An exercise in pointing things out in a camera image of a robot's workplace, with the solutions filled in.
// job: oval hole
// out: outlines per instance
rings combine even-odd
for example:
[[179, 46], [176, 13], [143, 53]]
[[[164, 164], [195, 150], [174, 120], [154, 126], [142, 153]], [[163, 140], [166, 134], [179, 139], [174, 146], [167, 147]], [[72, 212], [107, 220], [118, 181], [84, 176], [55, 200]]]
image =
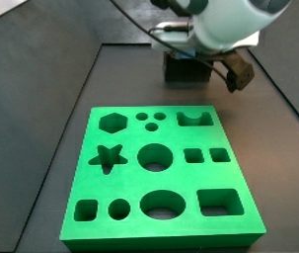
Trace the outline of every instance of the oval hole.
[[131, 213], [130, 203], [123, 199], [114, 201], [110, 205], [108, 213], [114, 219], [116, 220], [124, 219]]

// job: black wall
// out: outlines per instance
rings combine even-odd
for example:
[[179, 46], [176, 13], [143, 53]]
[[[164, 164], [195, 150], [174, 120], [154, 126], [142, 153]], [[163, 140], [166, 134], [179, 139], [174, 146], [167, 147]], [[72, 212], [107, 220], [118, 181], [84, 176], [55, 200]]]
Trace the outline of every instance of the black wall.
[[100, 42], [88, 1], [33, 0], [0, 18], [0, 251], [13, 251]]

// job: cable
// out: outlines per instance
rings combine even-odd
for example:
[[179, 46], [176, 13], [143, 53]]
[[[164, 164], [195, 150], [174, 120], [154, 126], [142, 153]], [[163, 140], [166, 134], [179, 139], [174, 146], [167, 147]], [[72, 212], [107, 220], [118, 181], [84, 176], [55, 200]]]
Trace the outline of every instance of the cable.
[[124, 11], [124, 9], [122, 8], [122, 6], [115, 2], [115, 0], [110, 0], [111, 3], [114, 4], [114, 6], [118, 8], [118, 10], [122, 12], [122, 14], [126, 16], [126, 18], [134, 23], [134, 25], [160, 44], [163, 44], [167, 48], [170, 48], [171, 50], [179, 52], [180, 54], [183, 54], [184, 56], [190, 57], [191, 59], [199, 61], [200, 63], [203, 63], [204, 65], [207, 65], [214, 72], [219, 75], [219, 77], [225, 80], [225, 82], [227, 83], [229, 80], [226, 78], [226, 76], [222, 74], [222, 72], [204, 60], [199, 59], [198, 57], [195, 57], [192, 54], [190, 54], [188, 52], [178, 49], [175, 46], [172, 46], [170, 43], [164, 42], [162, 39], [159, 39], [156, 36], [154, 36], [147, 30], [146, 28], [136, 22], [136, 20], [130, 16], [130, 14]]

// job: small square hole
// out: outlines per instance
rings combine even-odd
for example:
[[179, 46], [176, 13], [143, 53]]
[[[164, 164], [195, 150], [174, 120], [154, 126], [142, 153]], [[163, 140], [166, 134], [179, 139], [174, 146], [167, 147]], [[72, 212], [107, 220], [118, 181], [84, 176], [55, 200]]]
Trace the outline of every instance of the small square hole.
[[229, 151], [226, 148], [210, 148], [210, 154], [214, 162], [230, 162]]
[[75, 221], [91, 221], [96, 218], [98, 201], [82, 200], [76, 203], [74, 219]]
[[204, 157], [199, 148], [186, 148], [184, 157], [187, 163], [203, 163]]
[[196, 192], [199, 209], [204, 216], [242, 215], [238, 191], [234, 189], [210, 189]]

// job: dark table surface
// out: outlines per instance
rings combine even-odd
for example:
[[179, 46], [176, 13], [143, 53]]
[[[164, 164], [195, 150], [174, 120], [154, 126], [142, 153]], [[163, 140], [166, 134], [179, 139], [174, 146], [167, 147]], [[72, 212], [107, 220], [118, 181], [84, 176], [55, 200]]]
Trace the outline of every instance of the dark table surface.
[[299, 119], [243, 55], [255, 78], [243, 92], [230, 94], [215, 75], [208, 84], [166, 85], [162, 53], [148, 46], [103, 46], [17, 252], [68, 252], [58, 238], [91, 108], [158, 105], [215, 106], [267, 227], [250, 249], [172, 252], [299, 252]]

